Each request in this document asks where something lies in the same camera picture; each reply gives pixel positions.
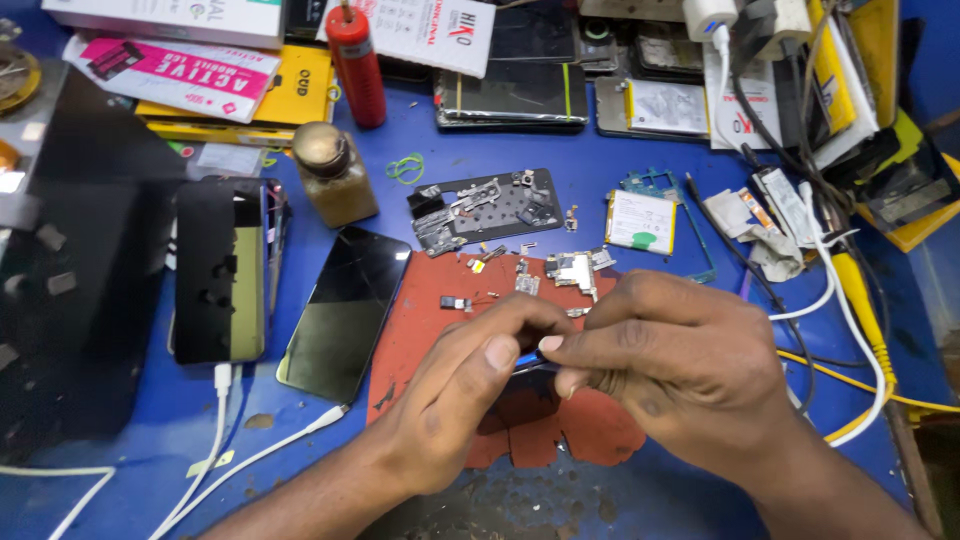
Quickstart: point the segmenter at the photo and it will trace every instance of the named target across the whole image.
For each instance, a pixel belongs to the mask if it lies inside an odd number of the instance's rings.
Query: rubber band
[[[570,68],[564,64],[564,98],[566,100],[566,121],[570,121]],[[460,88],[457,88],[457,109],[460,108]]]
[[[340,98],[343,97],[344,92],[340,89],[339,86],[330,85],[326,88],[326,97],[333,103],[340,101]]]
[[[417,165],[412,167],[400,168],[402,165],[410,161],[413,163],[416,163]],[[400,175],[402,175],[407,171],[420,171],[420,173],[417,175],[415,179],[410,181],[403,180],[402,178],[400,178]],[[391,161],[387,163],[387,178],[394,178],[396,179],[397,182],[400,182],[401,184],[404,184],[404,185],[415,184],[417,180],[419,180],[420,177],[422,176],[423,176],[423,156],[421,156],[417,152],[412,152],[410,156],[407,156],[406,158],[400,161]]]

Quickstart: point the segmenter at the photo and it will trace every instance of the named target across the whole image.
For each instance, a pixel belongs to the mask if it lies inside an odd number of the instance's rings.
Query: wrist
[[[397,449],[397,438],[389,418],[382,418],[367,427],[344,450],[348,459],[355,460],[359,474],[372,479],[378,495],[391,507],[410,499],[417,493],[404,477],[404,466]]]
[[[739,478],[731,479],[755,499],[795,496],[798,490],[806,492],[805,486],[819,483],[816,475],[811,474],[819,467],[813,465],[839,457],[803,418],[798,416],[781,427],[771,437],[770,446],[753,456]]]

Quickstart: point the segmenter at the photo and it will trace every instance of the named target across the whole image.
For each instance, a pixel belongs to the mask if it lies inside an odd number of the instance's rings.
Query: white charging cable
[[[790,313],[778,313],[776,315],[770,315],[770,320],[781,321],[783,319],[796,319],[797,317],[802,317],[804,315],[807,315],[808,313],[812,313],[817,309],[820,309],[820,307],[822,307],[823,304],[827,303],[827,300],[829,300],[830,297],[833,296],[833,291],[835,290],[835,288],[836,287],[833,284],[833,280],[830,278],[830,275],[827,274],[827,291],[825,291],[824,295],[820,297],[820,300],[814,302],[813,304],[807,307],[804,307],[803,309],[798,309]]]
[[[817,216],[813,213],[813,188],[810,187],[809,182],[800,184],[800,195],[804,198],[806,219],[810,227],[814,232],[820,231],[820,223],[817,221]],[[837,274],[836,268],[833,267],[833,259],[830,257],[830,253],[827,251],[821,235],[815,233],[813,235],[813,242],[817,247],[817,253],[820,254],[820,258],[827,268],[828,278],[833,281],[833,285],[837,291],[843,291],[843,283],[840,282],[840,276]],[[854,440],[855,437],[866,430],[866,428],[876,420],[876,417],[879,416],[880,411],[883,409],[884,394],[887,389],[887,381],[883,376],[883,368],[880,367],[880,362],[876,360],[873,349],[871,349],[870,344],[867,343],[867,340],[864,339],[863,334],[860,332],[860,327],[857,326],[856,320],[853,318],[850,306],[847,305],[846,297],[838,292],[837,300],[840,302],[840,309],[843,311],[844,319],[847,321],[847,326],[850,327],[853,338],[856,340],[857,345],[860,346],[860,350],[863,351],[863,354],[867,357],[871,367],[874,368],[874,375],[876,375],[876,393],[874,394],[874,404],[870,407],[867,418],[846,435],[830,442],[830,446],[833,448],[837,448]]]
[[[727,80],[730,78],[730,29],[726,24],[721,24],[713,31],[713,47],[720,53],[720,83],[717,85],[717,94],[713,99],[713,107],[710,108],[710,123],[713,125],[713,132],[720,135],[720,138],[730,145],[733,150],[740,152],[740,148],[733,144],[720,129],[720,122],[717,117],[720,116],[720,104],[723,103],[723,94],[727,91]]]
[[[193,480],[193,483],[190,485],[190,489],[186,491],[183,495],[183,498],[180,499],[180,502],[174,506],[174,509],[170,514],[163,520],[163,523],[160,524],[154,535],[151,538],[158,537],[158,534],[167,524],[177,517],[177,514],[180,512],[180,509],[190,500],[190,497],[193,495],[197,488],[200,486],[200,482],[204,481],[204,476],[206,472],[213,466],[217,460],[217,456],[220,454],[220,445],[224,440],[224,427],[227,423],[227,394],[230,391],[230,384],[233,382],[233,366],[227,362],[221,362],[213,368],[213,385],[217,389],[217,434],[213,437],[213,448],[210,449],[210,455],[207,457],[204,462],[204,467],[197,473],[197,477]]]
[[[113,467],[83,467],[80,469],[31,469],[25,467],[8,467],[5,465],[0,465],[0,474],[2,475],[12,475],[16,477],[80,477],[88,475],[103,475],[104,477],[100,479],[97,483],[93,484],[86,494],[80,499],[80,501],[74,505],[73,509],[70,510],[70,513],[63,518],[63,521],[57,526],[56,529],[48,536],[48,540],[59,540],[61,536],[66,532],[70,525],[73,524],[73,520],[77,519],[77,516],[80,515],[80,512],[84,510],[84,507],[91,499],[100,491],[100,488],[113,478],[113,475],[116,473],[116,469]]]
[[[276,451],[276,450],[279,450],[279,449],[283,448],[284,446],[286,446],[286,445],[288,445],[288,444],[296,441],[297,439],[299,439],[299,438],[301,438],[301,437],[304,437],[305,435],[309,435],[310,433],[312,433],[312,432],[314,432],[314,431],[316,431],[316,430],[319,430],[320,428],[325,428],[325,427],[329,426],[330,424],[333,424],[333,423],[336,422],[337,420],[340,420],[341,418],[343,418],[343,417],[344,417],[344,413],[346,413],[348,410],[349,410],[349,407],[346,406],[346,405],[335,406],[335,407],[331,408],[330,410],[328,410],[327,412],[325,412],[323,415],[321,415],[320,418],[318,418],[317,420],[311,422],[310,425],[307,426],[306,428],[304,428],[304,429],[302,429],[302,430],[300,430],[300,431],[297,431],[296,433],[290,435],[289,437],[287,437],[287,438],[285,438],[285,439],[283,439],[283,440],[275,443],[273,446],[268,447],[267,449],[265,449],[265,450],[263,450],[263,451],[260,451],[260,452],[258,452],[257,454],[254,454],[254,455],[248,457],[247,459],[245,459],[244,461],[242,461],[239,465],[237,465],[237,466],[233,467],[232,469],[230,469],[229,471],[227,471],[226,474],[224,474],[223,476],[219,477],[219,478],[217,479],[217,481],[215,481],[215,482],[213,482],[212,484],[210,484],[210,487],[206,488],[206,489],[203,491],[203,493],[201,493],[196,499],[194,499],[193,502],[190,503],[189,506],[187,506],[186,508],[184,508],[183,511],[180,512],[180,514],[177,514],[172,520],[170,520],[169,522],[165,522],[162,526],[160,526],[160,528],[158,528],[158,529],[156,530],[156,532],[154,532],[154,535],[150,537],[150,540],[158,540],[159,538],[161,538],[164,534],[167,533],[167,531],[169,531],[171,528],[173,528],[174,525],[176,525],[177,523],[179,523],[180,520],[182,520],[183,518],[185,518],[187,514],[189,514],[194,508],[196,508],[198,504],[200,504],[204,499],[206,499],[207,496],[209,496],[211,493],[213,493],[213,490],[215,490],[215,489],[217,489],[218,487],[220,487],[225,481],[227,481],[228,479],[230,479],[230,477],[232,477],[233,475],[239,473],[240,471],[242,471],[245,467],[247,467],[247,466],[250,465],[251,463],[254,463],[256,460],[260,459],[261,457],[263,457],[263,456],[265,456],[265,455],[267,455],[267,454],[270,454],[270,453],[272,453],[272,452],[274,452],[274,451]]]

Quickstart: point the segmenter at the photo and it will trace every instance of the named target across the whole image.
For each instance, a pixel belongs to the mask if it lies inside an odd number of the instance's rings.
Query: glass jar
[[[350,134],[327,122],[307,122],[294,133],[293,154],[303,190],[330,229],[380,212]]]

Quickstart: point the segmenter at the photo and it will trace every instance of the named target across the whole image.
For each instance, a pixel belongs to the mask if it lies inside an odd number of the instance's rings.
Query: fingernail
[[[540,350],[550,353],[560,349],[563,343],[564,337],[562,335],[548,335],[540,340]]]
[[[514,363],[516,346],[507,338],[495,337],[487,344],[484,355],[493,369],[500,371]]]

